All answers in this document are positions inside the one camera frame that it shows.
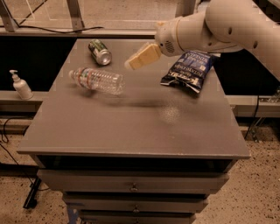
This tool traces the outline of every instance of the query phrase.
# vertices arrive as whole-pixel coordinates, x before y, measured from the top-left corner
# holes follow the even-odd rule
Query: wire
[[[253,118],[256,118],[256,113],[257,113],[257,110],[259,109],[260,95],[258,95],[256,99],[257,99],[257,103],[256,103],[256,106],[255,106],[255,112],[254,112]],[[248,135],[248,133],[251,131],[251,129],[252,129],[252,127],[253,127],[253,124],[254,124],[254,121],[248,126],[246,135],[245,135],[245,137],[244,137],[245,140],[247,139],[247,135]]]
[[[32,119],[32,118],[33,118],[32,116],[14,116],[14,117],[10,117],[9,119],[7,119],[5,121],[5,123],[3,124],[3,133],[0,130],[2,141],[4,143],[6,143],[6,144],[9,142],[9,138],[7,136],[7,133],[6,133],[6,125],[7,125],[8,121],[10,121],[10,120],[19,120],[19,119]]]
[[[33,117],[31,117],[31,116],[24,116],[24,117],[22,117],[22,116],[17,116],[17,117],[11,117],[11,118],[9,118],[9,119],[7,119],[6,121],[5,121],[5,123],[4,123],[4,125],[3,125],[3,133],[2,133],[2,131],[0,131],[1,132],[1,138],[2,138],[2,141],[4,142],[4,143],[8,143],[10,140],[9,140],[9,138],[8,138],[8,136],[7,136],[7,134],[6,134],[6,130],[5,130],[5,127],[6,127],[6,124],[7,124],[7,122],[8,121],[10,121],[10,120],[12,120],[12,119],[28,119],[28,118],[33,118]],[[5,150],[7,153],[8,153],[8,155],[10,156],[10,158],[15,162],[15,164],[16,165],[18,165],[18,166],[20,166],[20,164],[18,163],[18,161],[11,155],[11,153],[1,144],[1,141],[0,141],[0,146],[2,147],[2,149],[3,150]],[[34,183],[33,183],[33,181],[32,181],[32,179],[29,177],[29,175],[24,171],[24,170],[22,170],[22,173],[29,179],[29,181],[31,182],[31,185],[33,186],[34,185]],[[46,189],[38,189],[38,191],[46,191],[46,190],[49,190],[50,188],[49,187],[47,187]]]
[[[35,12],[39,7],[41,7],[46,1],[44,1],[42,4],[40,4],[33,12]],[[80,30],[75,30],[75,31],[55,31],[52,29],[47,29],[44,27],[38,27],[38,26],[33,26],[33,25],[22,25],[23,22],[25,22],[26,18],[21,21],[20,23],[18,23],[18,21],[11,17],[12,20],[15,22],[15,24],[17,25],[17,28],[32,28],[32,29],[39,29],[42,31],[47,31],[47,32],[56,32],[56,33],[76,33],[76,32],[84,32],[84,31],[89,31],[89,30],[96,30],[96,29],[103,29],[103,26],[93,26],[93,27],[89,27],[89,28],[84,28],[84,29],[80,29]]]
[[[80,30],[75,30],[75,31],[55,31],[43,27],[38,27],[38,26],[33,26],[33,25],[19,25],[18,28],[32,28],[32,29],[39,29],[47,32],[57,32],[57,33],[76,33],[76,32],[84,32],[84,31],[89,31],[89,30],[96,30],[96,29],[103,29],[104,27],[102,26],[93,26],[89,28],[84,28]]]

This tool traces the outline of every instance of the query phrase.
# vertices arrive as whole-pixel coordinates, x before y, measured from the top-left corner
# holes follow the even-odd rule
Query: aluminum can
[[[112,53],[99,39],[92,39],[88,44],[88,49],[99,65],[106,66],[111,62]]]

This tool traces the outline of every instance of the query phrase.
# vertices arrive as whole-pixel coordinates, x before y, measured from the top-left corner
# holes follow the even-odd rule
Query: chip bag
[[[160,84],[170,86],[172,83],[180,83],[199,93],[207,73],[217,58],[209,53],[185,52],[162,78]]]

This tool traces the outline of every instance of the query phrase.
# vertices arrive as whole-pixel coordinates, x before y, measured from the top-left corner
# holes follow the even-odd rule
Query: gray cabinet
[[[100,68],[89,41],[76,41],[18,153],[63,192],[71,224],[74,210],[94,224],[192,223],[236,160],[250,156],[215,71],[200,94],[163,87],[178,57],[128,71],[125,60],[149,40],[105,38],[113,60]],[[67,74],[77,67],[123,74],[124,93],[76,87]]]

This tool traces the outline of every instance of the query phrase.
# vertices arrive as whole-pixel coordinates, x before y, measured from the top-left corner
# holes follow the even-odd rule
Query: hand sanitizer bottle
[[[29,88],[27,82],[18,77],[17,70],[10,70],[10,73],[12,74],[12,79],[14,80],[13,87],[17,90],[20,98],[22,100],[31,99],[33,97],[33,92]]]

